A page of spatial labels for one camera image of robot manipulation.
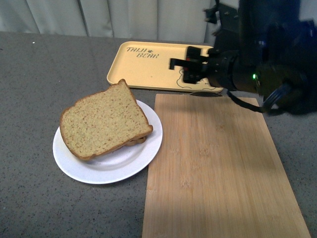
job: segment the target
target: bread crust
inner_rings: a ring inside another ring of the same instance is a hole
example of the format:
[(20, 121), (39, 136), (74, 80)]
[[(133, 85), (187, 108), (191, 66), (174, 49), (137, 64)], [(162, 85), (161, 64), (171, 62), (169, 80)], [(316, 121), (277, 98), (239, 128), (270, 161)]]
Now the bread crust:
[[(124, 79), (121, 79), (117, 84), (120, 84), (120, 83), (124, 83), (124, 84), (128, 87), (128, 85), (127, 85), (127, 83), (126, 83), (126, 81), (125, 81)], [(143, 116), (144, 116), (144, 118), (145, 118), (145, 120), (146, 120), (146, 122), (147, 122), (147, 125), (148, 125), (148, 127), (149, 127), (148, 132), (146, 132), (146, 133), (140, 133), (140, 134), (134, 136), (132, 139), (129, 139), (129, 140), (127, 140), (127, 141), (124, 141), (123, 143), (118, 144), (118, 145), (116, 145), (116, 146), (114, 146), (114, 147), (112, 147), (112, 148), (110, 148), (110, 149), (108, 149), (108, 150), (106, 150), (106, 151), (103, 151), (103, 152), (100, 152), (100, 153), (97, 153), (97, 154), (92, 154), (92, 155), (90, 155), (90, 156), (81, 156), (81, 155), (79, 155), (76, 151), (74, 151), (72, 148), (70, 148), (70, 146), (68, 145), (68, 141), (67, 141), (67, 138), (66, 138), (66, 136), (65, 136), (64, 130), (63, 130), (63, 126), (62, 126), (64, 114), (65, 114), (67, 111), (69, 111), (71, 108), (77, 106), (78, 103), (82, 102), (83, 100), (86, 100), (87, 98), (89, 98), (89, 97), (91, 97), (91, 96), (93, 96), (93, 95), (96, 95), (96, 94), (99, 94), (99, 93), (104, 93), (104, 92), (106, 92), (107, 90), (109, 90), (110, 88), (115, 87), (115, 86), (116, 86), (116, 84), (113, 84), (113, 85), (109, 86), (108, 89), (106, 89), (106, 90), (104, 90), (104, 91), (100, 91), (100, 92), (97, 92), (97, 93), (88, 95), (88, 96), (86, 96), (86, 97), (84, 97), (84, 98), (81, 98), (81, 99), (77, 100), (77, 101), (74, 103), (73, 106), (70, 106), (70, 107), (66, 108), (66, 109), (62, 112), (62, 114), (61, 114), (61, 116), (60, 116), (59, 126), (60, 126), (60, 134), (61, 134), (61, 137), (62, 137), (62, 139), (63, 139), (63, 141), (64, 141), (66, 147), (69, 149), (69, 151), (70, 151), (73, 155), (75, 155), (77, 158), (79, 158), (79, 159), (81, 159), (81, 160), (91, 160), (91, 159), (93, 159), (93, 158), (96, 157), (96, 156), (105, 155), (105, 154), (114, 152), (114, 151), (116, 151), (116, 150), (122, 148), (123, 146), (133, 146), (133, 145), (138, 144), (138, 143), (143, 143), (143, 142), (146, 140), (146, 137), (147, 137), (149, 134), (151, 134), (151, 133), (153, 132), (153, 126), (152, 126), (152, 125), (149, 125), (149, 121), (148, 121), (147, 117), (145, 116), (145, 114), (144, 114), (143, 110), (141, 109), (141, 107), (137, 104), (137, 101), (136, 101), (136, 99), (135, 99), (133, 93), (131, 92), (131, 90), (129, 90), (130, 95), (132, 96), (132, 98), (133, 98), (133, 100), (134, 100), (136, 106), (139, 107), (141, 113), (143, 114)]]

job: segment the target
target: gray countertop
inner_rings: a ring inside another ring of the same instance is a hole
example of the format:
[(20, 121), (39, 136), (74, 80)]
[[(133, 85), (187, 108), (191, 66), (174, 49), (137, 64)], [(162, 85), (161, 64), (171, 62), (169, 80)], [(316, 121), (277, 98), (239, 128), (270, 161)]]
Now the gray countertop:
[[(109, 87), (126, 41), (0, 32), (0, 237), (141, 237), (147, 167), (120, 182), (85, 184), (64, 174), (52, 151), (63, 109)], [(151, 108), (162, 93), (132, 91)], [(317, 114), (264, 117), (317, 238)]]

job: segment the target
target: white plate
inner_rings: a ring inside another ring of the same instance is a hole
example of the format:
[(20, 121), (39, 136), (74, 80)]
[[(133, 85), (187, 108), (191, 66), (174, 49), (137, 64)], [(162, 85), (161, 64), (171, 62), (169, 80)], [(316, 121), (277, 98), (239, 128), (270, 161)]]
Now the white plate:
[(59, 168), (75, 180), (92, 184), (117, 182), (145, 168), (160, 148), (163, 129), (157, 114), (148, 105), (138, 100), (137, 103), (153, 126), (153, 132), (144, 143), (124, 146), (113, 153), (83, 161), (68, 150), (58, 128), (53, 141), (53, 154)]

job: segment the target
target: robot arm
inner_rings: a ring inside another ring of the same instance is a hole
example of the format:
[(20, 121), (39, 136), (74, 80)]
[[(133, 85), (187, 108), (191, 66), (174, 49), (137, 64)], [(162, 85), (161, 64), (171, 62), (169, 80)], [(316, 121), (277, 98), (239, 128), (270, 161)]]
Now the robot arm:
[[(187, 83), (207, 78), (211, 86), (228, 89), (234, 102), (256, 112), (315, 112), (317, 29), (312, 21), (299, 21), (299, 6), (299, 0), (240, 0), (235, 12), (216, 1), (205, 10), (208, 22), (215, 23), (217, 12), (221, 21), (209, 56), (189, 47), (186, 60), (171, 59), (170, 69), (182, 66)], [(260, 108), (248, 105), (231, 91), (258, 93), (264, 103)]]

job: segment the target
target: sandwich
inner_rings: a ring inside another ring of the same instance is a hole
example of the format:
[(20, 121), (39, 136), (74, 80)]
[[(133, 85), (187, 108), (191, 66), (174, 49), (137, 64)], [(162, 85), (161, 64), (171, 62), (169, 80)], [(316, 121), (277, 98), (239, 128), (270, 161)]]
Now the sandwich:
[(81, 160), (143, 143), (153, 131), (124, 79), (65, 109), (59, 127), (65, 145)]

